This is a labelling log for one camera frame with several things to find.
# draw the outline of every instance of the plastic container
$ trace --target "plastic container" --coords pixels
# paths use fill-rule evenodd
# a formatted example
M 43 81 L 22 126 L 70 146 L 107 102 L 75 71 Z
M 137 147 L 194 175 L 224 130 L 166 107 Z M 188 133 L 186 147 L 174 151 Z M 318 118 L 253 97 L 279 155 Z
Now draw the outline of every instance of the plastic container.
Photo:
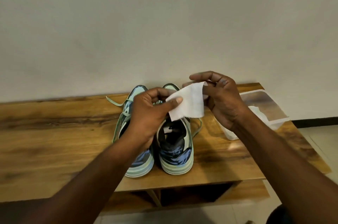
M 240 95 L 251 111 L 272 130 L 277 130 L 284 122 L 290 120 L 265 90 L 252 90 L 250 92 L 240 93 Z M 235 133 L 224 128 L 221 124 L 220 126 L 228 139 L 238 139 Z

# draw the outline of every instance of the tiled floor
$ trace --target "tiled floor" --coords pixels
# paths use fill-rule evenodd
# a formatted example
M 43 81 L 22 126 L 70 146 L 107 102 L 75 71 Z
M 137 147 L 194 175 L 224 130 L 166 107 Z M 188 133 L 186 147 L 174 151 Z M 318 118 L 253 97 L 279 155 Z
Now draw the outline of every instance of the tiled floor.
M 324 161 L 331 167 L 330 179 L 338 183 L 338 125 L 299 129 L 311 146 L 318 152 Z M 95 224 L 120 223 L 205 223 L 205 224 L 245 224 L 252 220 L 256 224 L 264 224 L 269 214 L 281 204 L 270 184 L 265 185 L 271 198 L 256 204 L 236 204 L 206 206 L 192 209 L 176 209 L 151 213 L 133 213 L 98 217 Z M 39 202 L 22 202 L 0 207 L 1 223 L 17 223 L 32 204 Z

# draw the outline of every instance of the shoe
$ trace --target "shoe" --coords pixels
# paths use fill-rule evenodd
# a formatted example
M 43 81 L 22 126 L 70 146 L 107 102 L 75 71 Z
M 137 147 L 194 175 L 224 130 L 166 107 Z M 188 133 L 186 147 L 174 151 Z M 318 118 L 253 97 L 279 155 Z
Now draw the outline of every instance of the shoe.
M 172 83 L 164 85 L 163 88 L 179 90 L 179 87 Z M 194 163 L 192 138 L 200 131 L 202 121 L 200 122 L 200 127 L 194 134 L 191 134 L 189 118 L 173 122 L 167 116 L 162 122 L 156 133 L 156 141 L 159 147 L 159 160 L 166 173 L 180 175 L 190 171 Z
M 113 103 L 116 106 L 123 106 L 123 112 L 121 113 L 114 132 L 114 137 L 112 142 L 114 143 L 118 140 L 122 134 L 126 131 L 130 123 L 130 117 L 133 110 L 133 100 L 137 94 L 145 92 L 148 90 L 144 85 L 136 86 L 132 92 L 128 95 L 125 102 L 122 104 L 116 103 L 112 101 L 110 98 L 106 97 L 110 103 Z M 125 176 L 130 178 L 137 178 L 143 175 L 146 175 L 152 167 L 154 166 L 154 157 L 152 147 L 150 146 L 149 149 L 145 150 L 141 154 L 139 154 L 136 160 L 132 163 L 132 165 L 127 170 Z

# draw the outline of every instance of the white wall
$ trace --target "white wall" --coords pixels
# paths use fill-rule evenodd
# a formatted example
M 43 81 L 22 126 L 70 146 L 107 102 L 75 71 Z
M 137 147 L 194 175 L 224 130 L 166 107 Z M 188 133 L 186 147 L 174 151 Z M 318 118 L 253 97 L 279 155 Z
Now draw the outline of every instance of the white wall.
M 292 119 L 338 116 L 338 0 L 0 0 L 0 101 L 260 82 Z

